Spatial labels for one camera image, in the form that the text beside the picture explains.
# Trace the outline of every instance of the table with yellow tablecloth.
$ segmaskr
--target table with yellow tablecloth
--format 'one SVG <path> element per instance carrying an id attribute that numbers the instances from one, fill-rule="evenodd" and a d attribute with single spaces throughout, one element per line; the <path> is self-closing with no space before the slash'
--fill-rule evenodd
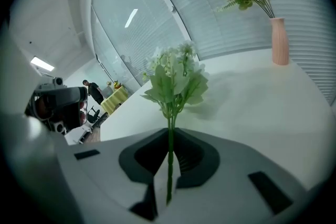
<path id="1" fill-rule="evenodd" d="M 116 89 L 111 96 L 102 101 L 100 105 L 109 115 L 111 115 L 114 112 L 115 107 L 118 104 L 125 102 L 127 97 L 128 94 L 124 86 L 121 86 L 119 89 Z"/>

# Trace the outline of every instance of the ceiling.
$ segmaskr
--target ceiling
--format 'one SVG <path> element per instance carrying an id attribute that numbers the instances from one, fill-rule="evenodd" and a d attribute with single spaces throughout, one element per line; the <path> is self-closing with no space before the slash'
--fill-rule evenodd
<path id="1" fill-rule="evenodd" d="M 37 56 L 54 66 L 49 74 L 66 79 L 94 58 L 83 34 L 79 0 L 15 0 L 10 11 L 14 40 L 29 61 Z"/>

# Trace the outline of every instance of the tabletop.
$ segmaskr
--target tabletop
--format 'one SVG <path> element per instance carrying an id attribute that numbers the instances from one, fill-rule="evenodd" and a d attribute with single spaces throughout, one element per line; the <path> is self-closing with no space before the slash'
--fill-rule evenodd
<path id="1" fill-rule="evenodd" d="M 310 189 L 334 164 L 336 119 L 299 66 L 271 59 L 264 49 L 201 61 L 209 89 L 202 103 L 185 106 L 176 127 L 249 145 Z M 102 124 L 102 141 L 167 126 L 158 104 L 140 96 L 150 87 L 147 82 Z"/>

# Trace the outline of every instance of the man in black shirt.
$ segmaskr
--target man in black shirt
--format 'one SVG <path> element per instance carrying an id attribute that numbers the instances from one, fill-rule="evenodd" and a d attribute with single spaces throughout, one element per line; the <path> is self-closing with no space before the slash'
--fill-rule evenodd
<path id="1" fill-rule="evenodd" d="M 98 85 L 94 82 L 89 83 L 86 79 L 83 80 L 83 85 L 88 86 L 88 94 L 91 95 L 98 104 L 101 104 L 104 97 L 101 95 L 101 90 Z"/>

